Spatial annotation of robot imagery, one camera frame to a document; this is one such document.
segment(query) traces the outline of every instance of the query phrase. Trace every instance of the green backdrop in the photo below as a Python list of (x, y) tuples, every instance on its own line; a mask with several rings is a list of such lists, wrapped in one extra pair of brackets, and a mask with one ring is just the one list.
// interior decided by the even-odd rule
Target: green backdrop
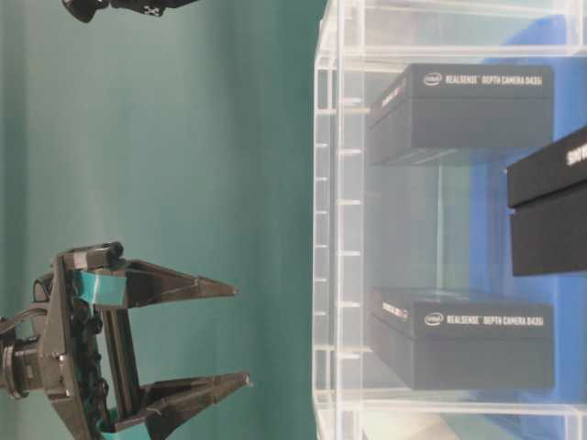
[[(120, 239), (239, 286), (133, 312), (142, 382), (246, 369), (181, 439), (310, 439), (312, 60), (324, 1), (202, 0), (91, 25), (0, 8), (0, 311), (49, 258)], [(0, 438), (68, 438), (42, 395), (0, 395)]]

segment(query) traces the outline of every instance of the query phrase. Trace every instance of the depth camera box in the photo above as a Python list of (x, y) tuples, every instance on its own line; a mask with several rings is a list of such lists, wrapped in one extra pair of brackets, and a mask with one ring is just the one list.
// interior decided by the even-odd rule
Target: depth camera box
[(412, 390), (553, 386), (552, 309), (451, 292), (375, 289), (367, 342)]
[(463, 164), (552, 140), (547, 66), (412, 64), (372, 104), (370, 164)]
[(587, 127), (507, 169), (514, 275), (587, 270)]

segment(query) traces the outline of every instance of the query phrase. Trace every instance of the black packaging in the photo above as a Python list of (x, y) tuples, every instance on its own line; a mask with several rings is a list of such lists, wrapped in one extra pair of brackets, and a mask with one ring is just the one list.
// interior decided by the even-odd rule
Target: black packaging
[(587, 127), (507, 169), (514, 275), (587, 270)]
[(553, 386), (549, 305), (375, 289), (367, 319), (368, 345), (413, 390)]
[(371, 164), (465, 164), (552, 140), (545, 66), (412, 64), (373, 103)]

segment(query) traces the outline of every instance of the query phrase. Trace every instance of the blue panel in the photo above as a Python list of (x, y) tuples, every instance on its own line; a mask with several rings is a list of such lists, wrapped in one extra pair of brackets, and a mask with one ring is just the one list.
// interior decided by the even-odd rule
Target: blue panel
[[(562, 16), (550, 16), (516, 35), (507, 44), (566, 42)], [(563, 138), (587, 125), (587, 60), (542, 58), (488, 60), (517, 64), (549, 65), (555, 73), (554, 138)], [(503, 169), (507, 162), (471, 169), (471, 287), (495, 296), (551, 303), (555, 316), (555, 387), (519, 391), (511, 396), (522, 402), (569, 403), (587, 400), (587, 278), (581, 275), (512, 276), (510, 231), (506, 208), (507, 188)], [(524, 438), (564, 439), (561, 418), (520, 417)]]

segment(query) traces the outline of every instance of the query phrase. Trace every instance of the teal strip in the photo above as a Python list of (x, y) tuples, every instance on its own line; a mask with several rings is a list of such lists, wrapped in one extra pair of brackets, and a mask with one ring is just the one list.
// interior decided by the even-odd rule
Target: teal strip
[(144, 424), (137, 424), (119, 433), (102, 433), (104, 440), (150, 440), (149, 431)]
[(126, 277), (81, 272), (80, 298), (90, 304), (121, 306), (125, 299)]

